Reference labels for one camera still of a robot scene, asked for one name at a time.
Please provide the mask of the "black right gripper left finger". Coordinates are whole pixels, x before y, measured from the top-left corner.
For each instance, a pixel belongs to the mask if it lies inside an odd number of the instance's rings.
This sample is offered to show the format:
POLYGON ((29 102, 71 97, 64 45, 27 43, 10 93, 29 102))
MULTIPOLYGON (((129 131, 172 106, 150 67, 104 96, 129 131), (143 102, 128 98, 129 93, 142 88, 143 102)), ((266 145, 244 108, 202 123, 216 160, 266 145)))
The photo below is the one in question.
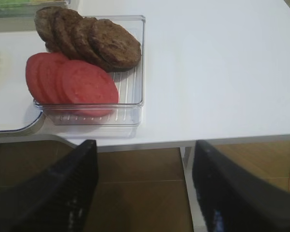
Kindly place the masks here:
POLYGON ((81 232, 97 186, 97 144, 85 140, 40 174, 0 192, 0 232, 81 232))

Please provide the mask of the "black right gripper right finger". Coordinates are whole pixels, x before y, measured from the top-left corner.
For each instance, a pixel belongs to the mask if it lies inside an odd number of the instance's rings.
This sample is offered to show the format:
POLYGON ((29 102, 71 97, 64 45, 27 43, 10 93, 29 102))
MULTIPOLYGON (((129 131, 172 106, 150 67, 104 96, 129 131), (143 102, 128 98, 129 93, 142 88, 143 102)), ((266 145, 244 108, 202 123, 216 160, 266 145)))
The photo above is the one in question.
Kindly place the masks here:
POLYGON ((207 141, 196 141, 192 179, 209 232, 290 232, 290 194, 207 141))

